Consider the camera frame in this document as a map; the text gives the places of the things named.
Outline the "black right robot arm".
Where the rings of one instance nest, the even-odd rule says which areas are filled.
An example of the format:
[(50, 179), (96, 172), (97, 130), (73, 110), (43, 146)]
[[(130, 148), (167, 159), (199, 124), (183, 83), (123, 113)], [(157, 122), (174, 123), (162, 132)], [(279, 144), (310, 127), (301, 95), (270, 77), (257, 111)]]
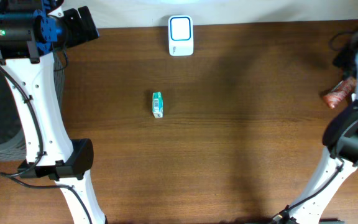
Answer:
[(323, 134), (323, 153), (301, 195), (272, 217), (271, 223), (321, 223), (321, 216), (343, 182), (358, 169), (358, 26), (340, 49), (333, 65), (343, 72), (342, 81), (324, 96), (336, 106), (348, 95), (352, 101), (335, 117)]

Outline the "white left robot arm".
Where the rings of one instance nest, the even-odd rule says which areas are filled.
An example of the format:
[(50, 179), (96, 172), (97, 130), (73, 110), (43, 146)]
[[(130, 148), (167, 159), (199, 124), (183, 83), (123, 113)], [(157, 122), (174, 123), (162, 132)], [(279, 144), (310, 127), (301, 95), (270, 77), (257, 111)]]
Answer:
[(106, 223), (91, 181), (90, 139), (70, 139), (54, 83), (56, 52), (99, 37), (86, 7), (62, 9), (61, 1), (0, 1), (0, 72), (14, 97), (26, 157), (6, 178), (25, 185), (48, 177), (60, 189), (75, 223)]

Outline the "brown chocolate bar wrapper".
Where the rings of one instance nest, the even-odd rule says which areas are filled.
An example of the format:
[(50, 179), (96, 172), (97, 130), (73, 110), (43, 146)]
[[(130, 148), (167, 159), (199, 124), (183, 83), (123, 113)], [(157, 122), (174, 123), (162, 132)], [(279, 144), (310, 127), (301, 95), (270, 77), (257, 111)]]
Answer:
[(324, 95), (323, 101), (330, 109), (335, 109), (355, 89), (356, 85), (357, 80), (354, 77), (349, 77), (339, 82), (329, 93)]

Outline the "small teal packet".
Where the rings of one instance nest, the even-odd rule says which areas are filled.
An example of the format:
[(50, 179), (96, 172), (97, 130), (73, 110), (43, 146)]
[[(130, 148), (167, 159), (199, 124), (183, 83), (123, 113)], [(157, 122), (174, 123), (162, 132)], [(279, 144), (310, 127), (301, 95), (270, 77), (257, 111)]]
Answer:
[(155, 118), (163, 118), (163, 97), (161, 92), (152, 94), (152, 113)]

